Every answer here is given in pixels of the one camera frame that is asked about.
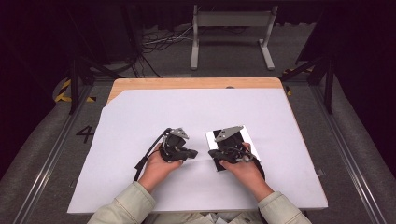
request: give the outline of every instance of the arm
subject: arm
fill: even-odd
[[[253,162],[240,161],[237,164],[231,164],[227,161],[221,161],[220,164],[233,173],[253,193],[259,203],[262,216],[269,224],[311,223],[285,195],[274,192],[267,185]]]
[[[146,169],[137,182],[131,184],[111,204],[99,208],[89,223],[141,223],[155,206],[150,193],[182,161],[166,162],[158,151],[159,145],[148,158]]]

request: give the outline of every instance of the table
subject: table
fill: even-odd
[[[252,195],[230,173],[216,172],[207,154],[205,132],[242,124],[270,186],[299,208],[328,206],[279,79],[139,78],[115,81],[68,213],[93,213],[111,202],[132,182],[143,151],[167,127],[183,127],[190,137],[186,147],[199,153],[154,191],[153,212],[257,209]]]

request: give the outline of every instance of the controller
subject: controller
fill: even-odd
[[[215,139],[218,143],[218,149],[209,150],[209,155],[218,161],[227,161],[236,164],[239,161],[251,161],[255,156],[242,143],[240,132],[243,126],[236,126],[223,129]]]
[[[186,159],[194,159],[198,152],[193,149],[183,147],[186,144],[184,139],[189,139],[182,128],[167,129],[163,136],[163,143],[160,146],[160,153],[164,161],[185,161]]]

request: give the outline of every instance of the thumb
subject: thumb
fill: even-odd
[[[222,165],[226,170],[232,167],[231,164],[227,161],[220,161],[220,165]]]
[[[178,167],[180,167],[181,164],[183,164],[183,161],[182,161],[182,160],[180,160],[180,161],[173,161],[173,162],[168,163],[168,164],[169,164],[169,168],[171,169],[171,171],[174,171],[174,170],[176,170]]]

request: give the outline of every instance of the number 4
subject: number 4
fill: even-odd
[[[91,133],[92,127],[90,125],[88,125],[87,127],[85,127],[83,130],[79,131],[78,133],[76,133],[76,135],[83,135],[85,136],[84,139],[84,144],[87,143],[88,138],[90,137],[90,135],[94,135],[95,133]]]

